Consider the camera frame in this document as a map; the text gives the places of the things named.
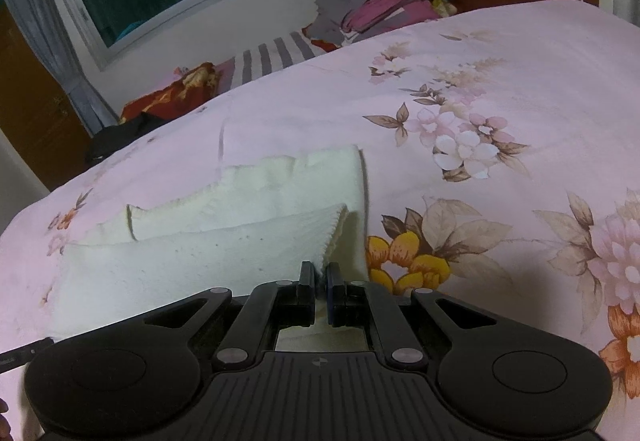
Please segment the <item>person's left hand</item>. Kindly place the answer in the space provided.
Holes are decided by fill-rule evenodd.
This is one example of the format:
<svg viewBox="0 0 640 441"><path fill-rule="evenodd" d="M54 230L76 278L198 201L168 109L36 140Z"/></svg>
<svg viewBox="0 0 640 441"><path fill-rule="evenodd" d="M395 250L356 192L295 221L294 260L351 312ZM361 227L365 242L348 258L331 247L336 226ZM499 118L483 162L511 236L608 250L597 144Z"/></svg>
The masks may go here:
<svg viewBox="0 0 640 441"><path fill-rule="evenodd" d="M6 413L8 413L8 406L6 402L0 400L0 441L12 441L11 426L6 419Z"/></svg>

